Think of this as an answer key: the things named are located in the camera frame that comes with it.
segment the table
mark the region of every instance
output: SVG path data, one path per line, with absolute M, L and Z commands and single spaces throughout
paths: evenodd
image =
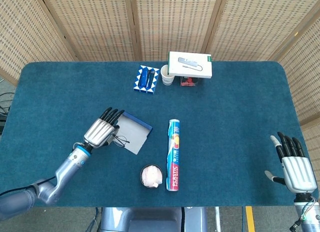
M 49 178 L 106 107 L 153 126 L 138 155 L 112 144 L 93 151 L 58 206 L 291 205 L 267 179 L 282 176 L 269 136 L 302 141 L 286 75 L 276 62 L 213 62 L 211 79 L 155 94 L 133 90 L 140 65 L 165 62 L 40 62 L 25 66 L 0 142 L 1 189 Z M 166 170 L 168 124 L 180 120 L 180 190 L 141 185 L 146 164 Z

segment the yellow floor line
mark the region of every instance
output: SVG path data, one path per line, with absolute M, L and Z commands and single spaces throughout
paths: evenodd
M 255 232 L 255 222 L 254 222 L 254 214 L 252 213 L 252 207 L 246 206 L 245 207 L 245 213 L 246 213 L 246 220 L 248 222 L 248 232 Z

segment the woven wall panel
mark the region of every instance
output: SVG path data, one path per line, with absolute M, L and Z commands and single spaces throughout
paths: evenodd
M 310 160 L 312 162 L 313 170 L 320 183 L 320 123 L 313 125 L 303 131 L 304 140 L 308 148 Z
M 125 0 L 47 1 L 83 60 L 134 60 Z
M 320 19 L 280 58 L 300 121 L 320 113 Z
M 208 46 L 214 60 L 267 60 L 318 0 L 227 0 Z
M 37 0 L 0 0 L 0 68 L 18 80 L 25 64 L 73 58 Z
M 136 0 L 143 60 L 201 51 L 216 0 Z

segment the white cup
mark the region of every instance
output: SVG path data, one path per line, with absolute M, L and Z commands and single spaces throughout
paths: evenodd
M 172 82 L 174 81 L 175 77 L 173 75 L 168 75 L 168 65 L 164 65 L 161 68 L 161 77 L 162 77 L 162 82 L 165 85 L 171 85 Z

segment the robotic arm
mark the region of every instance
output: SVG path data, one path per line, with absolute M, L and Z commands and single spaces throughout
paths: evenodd
M 28 211 L 34 206 L 37 198 L 48 205 L 56 203 L 71 178 L 90 158 L 92 149 L 109 145 L 113 141 L 119 130 L 119 126 L 115 123 L 124 110 L 119 112 L 117 109 L 111 110 L 112 107 L 107 108 L 100 118 L 93 123 L 84 135 L 84 143 L 76 143 L 76 148 L 73 148 L 72 153 L 55 173 L 56 185 L 49 181 L 52 178 L 40 180 L 27 186 L 21 192 L 3 198 L 0 197 L 0 221 Z
M 301 225 L 303 232 L 320 232 L 320 207 L 317 199 L 312 197 L 317 183 L 310 161 L 296 138 L 291 139 L 280 132 L 278 136 L 281 143 L 274 136 L 270 138 L 282 165 L 284 178 L 273 176 L 267 170 L 265 174 L 271 181 L 286 185 L 296 195 L 294 205 L 298 220 L 290 227 L 290 231 L 295 232 Z

